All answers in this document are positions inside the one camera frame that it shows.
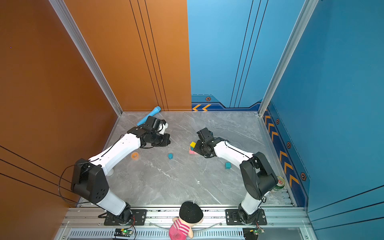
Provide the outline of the teal cube block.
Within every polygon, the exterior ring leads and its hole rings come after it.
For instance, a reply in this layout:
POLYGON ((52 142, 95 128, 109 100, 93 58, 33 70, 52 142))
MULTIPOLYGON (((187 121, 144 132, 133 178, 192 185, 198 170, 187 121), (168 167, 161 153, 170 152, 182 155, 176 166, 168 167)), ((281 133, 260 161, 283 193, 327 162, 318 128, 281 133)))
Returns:
POLYGON ((226 162, 226 163, 225 163, 225 169, 226 169, 226 170, 231 169, 231 167, 232 167, 231 163, 229 163, 229 162, 226 162))

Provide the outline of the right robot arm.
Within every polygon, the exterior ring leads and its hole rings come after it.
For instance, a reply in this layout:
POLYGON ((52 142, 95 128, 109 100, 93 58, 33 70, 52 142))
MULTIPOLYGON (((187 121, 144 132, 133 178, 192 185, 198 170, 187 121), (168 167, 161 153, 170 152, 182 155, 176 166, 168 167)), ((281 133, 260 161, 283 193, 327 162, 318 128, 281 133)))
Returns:
POLYGON ((239 168, 247 191, 239 204, 238 213, 227 212, 228 225, 267 225, 266 214, 261 204, 278 184, 278 178, 266 156, 261 153, 249 153, 236 148, 228 140, 214 137, 207 128, 197 132, 199 139, 194 151, 209 159, 218 157, 239 168))

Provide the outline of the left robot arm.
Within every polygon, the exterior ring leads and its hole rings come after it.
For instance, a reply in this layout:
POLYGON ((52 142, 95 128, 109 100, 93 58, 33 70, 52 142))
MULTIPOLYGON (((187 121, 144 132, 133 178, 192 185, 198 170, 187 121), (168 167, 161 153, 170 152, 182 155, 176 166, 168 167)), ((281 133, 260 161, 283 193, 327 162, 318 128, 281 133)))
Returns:
POLYGON ((167 128, 166 120, 149 116, 144 124, 128 130, 100 154, 78 160, 74 164, 71 190, 107 211, 118 223, 127 224, 133 217, 131 206, 110 190, 107 175, 121 160, 147 144, 152 148, 168 146, 171 141, 170 134, 165 133, 167 128))

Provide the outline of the blue toy microphone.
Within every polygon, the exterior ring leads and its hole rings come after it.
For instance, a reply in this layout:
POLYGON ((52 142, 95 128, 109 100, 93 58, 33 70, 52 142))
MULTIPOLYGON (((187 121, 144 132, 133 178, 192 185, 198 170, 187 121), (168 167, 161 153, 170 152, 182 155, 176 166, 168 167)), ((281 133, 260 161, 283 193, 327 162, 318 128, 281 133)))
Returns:
POLYGON ((143 119, 141 119, 137 123, 137 126, 144 124, 147 121, 148 117, 153 117, 155 114, 159 113, 161 110, 162 109, 160 106, 155 107, 149 114, 147 114, 143 119))

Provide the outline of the orange tape roll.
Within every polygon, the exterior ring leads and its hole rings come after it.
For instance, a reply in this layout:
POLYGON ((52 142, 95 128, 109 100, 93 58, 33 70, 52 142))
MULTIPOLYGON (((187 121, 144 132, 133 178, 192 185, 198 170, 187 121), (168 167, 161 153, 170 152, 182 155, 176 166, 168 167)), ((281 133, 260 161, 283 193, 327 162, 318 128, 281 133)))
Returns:
POLYGON ((140 158, 140 155, 139 155, 138 152, 133 152, 133 153, 131 154, 131 159, 132 159, 132 160, 136 161, 136 160, 138 160, 139 158, 140 158))

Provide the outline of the green cap white bottle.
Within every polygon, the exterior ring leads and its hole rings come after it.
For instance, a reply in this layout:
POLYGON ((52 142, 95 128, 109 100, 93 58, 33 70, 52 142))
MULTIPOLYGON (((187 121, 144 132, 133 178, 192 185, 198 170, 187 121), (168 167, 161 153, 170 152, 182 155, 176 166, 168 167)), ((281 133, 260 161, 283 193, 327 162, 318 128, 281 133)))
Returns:
POLYGON ((114 169, 111 169, 108 173, 107 173, 107 177, 110 177, 114 174, 114 169))

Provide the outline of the doll with black hat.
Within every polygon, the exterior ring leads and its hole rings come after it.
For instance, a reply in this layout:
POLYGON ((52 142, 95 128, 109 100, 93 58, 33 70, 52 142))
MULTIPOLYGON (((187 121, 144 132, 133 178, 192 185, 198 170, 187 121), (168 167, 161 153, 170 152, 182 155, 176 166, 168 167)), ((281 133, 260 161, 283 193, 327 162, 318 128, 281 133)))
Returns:
POLYGON ((182 203, 179 216, 173 218, 173 224, 169 229, 171 240, 192 239, 194 232, 192 227, 201 224, 204 218, 203 210, 194 202, 182 203))

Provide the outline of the green beverage can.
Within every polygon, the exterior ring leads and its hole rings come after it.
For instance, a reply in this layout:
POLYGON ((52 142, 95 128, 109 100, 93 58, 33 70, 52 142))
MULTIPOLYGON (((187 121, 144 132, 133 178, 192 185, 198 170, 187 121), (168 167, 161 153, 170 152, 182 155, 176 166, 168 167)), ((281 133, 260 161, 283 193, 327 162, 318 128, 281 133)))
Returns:
POLYGON ((274 186, 273 191, 280 191, 285 187, 285 180, 281 176, 277 176, 277 184, 274 186))

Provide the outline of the right small circuit board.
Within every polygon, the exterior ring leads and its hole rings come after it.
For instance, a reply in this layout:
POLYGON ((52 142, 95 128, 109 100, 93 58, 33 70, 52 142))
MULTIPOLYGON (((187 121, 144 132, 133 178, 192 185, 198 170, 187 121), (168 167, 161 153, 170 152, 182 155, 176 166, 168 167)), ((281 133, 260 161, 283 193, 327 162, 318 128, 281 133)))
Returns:
POLYGON ((255 235, 255 236, 258 236, 258 235, 260 235, 260 234, 263 234, 265 231, 264 230, 262 230, 262 229, 253 229, 253 234, 255 235))

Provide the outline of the green circuit board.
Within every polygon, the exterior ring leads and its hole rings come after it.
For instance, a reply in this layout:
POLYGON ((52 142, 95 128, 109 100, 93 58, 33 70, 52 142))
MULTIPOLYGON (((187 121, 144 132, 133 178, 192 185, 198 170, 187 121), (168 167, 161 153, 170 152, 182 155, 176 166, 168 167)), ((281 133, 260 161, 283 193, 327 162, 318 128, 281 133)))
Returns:
POLYGON ((119 240, 126 240, 131 237, 135 237, 135 233, 132 229, 115 229, 114 231, 114 238, 119 240))

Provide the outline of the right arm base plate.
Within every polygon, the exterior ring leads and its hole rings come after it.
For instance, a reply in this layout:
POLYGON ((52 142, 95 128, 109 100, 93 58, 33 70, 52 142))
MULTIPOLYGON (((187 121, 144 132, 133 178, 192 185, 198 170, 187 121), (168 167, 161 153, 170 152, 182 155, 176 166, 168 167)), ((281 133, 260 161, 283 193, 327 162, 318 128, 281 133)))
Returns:
POLYGON ((226 221, 228 226, 234 225, 259 225, 266 226, 267 217, 263 209, 257 209, 252 215, 244 210, 227 209, 226 221))

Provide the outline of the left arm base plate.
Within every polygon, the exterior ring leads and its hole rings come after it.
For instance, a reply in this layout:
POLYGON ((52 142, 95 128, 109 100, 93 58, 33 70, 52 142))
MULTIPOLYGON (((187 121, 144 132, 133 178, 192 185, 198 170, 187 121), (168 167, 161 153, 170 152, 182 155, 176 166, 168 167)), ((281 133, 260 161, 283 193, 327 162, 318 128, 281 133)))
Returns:
POLYGON ((111 213, 106 213, 104 226, 144 226, 147 217, 146 209, 131 209, 130 218, 122 221, 111 213))

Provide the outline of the aluminium front rail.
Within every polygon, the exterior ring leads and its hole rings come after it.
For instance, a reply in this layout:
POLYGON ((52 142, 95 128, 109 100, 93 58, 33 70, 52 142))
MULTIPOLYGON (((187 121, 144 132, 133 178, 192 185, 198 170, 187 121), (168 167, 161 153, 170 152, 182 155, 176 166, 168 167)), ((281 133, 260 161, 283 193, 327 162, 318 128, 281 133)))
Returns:
POLYGON ((126 223, 97 208, 69 209, 56 240, 315 240, 302 208, 262 207, 245 224, 230 206, 145 206, 126 223))

